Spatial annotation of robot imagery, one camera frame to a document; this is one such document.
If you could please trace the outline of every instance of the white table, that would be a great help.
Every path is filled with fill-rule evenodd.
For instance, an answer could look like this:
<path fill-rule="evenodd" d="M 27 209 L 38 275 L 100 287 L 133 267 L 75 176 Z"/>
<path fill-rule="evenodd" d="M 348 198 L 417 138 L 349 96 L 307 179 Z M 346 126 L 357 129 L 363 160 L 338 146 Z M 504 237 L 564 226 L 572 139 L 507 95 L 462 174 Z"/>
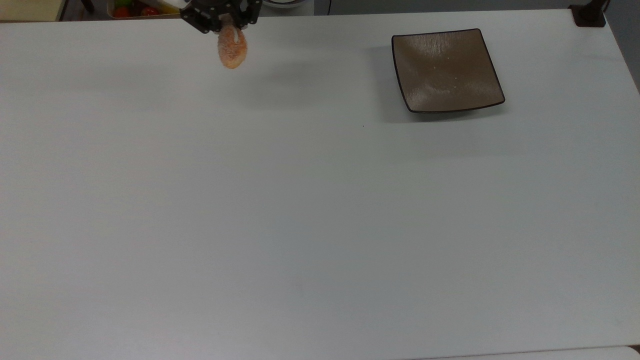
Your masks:
<path fill-rule="evenodd" d="M 506 102 L 409 113 L 391 36 L 467 28 Z M 1 358 L 640 343 L 640 96 L 608 27 L 541 10 L 246 35 L 231 71 L 180 20 L 0 24 Z"/>

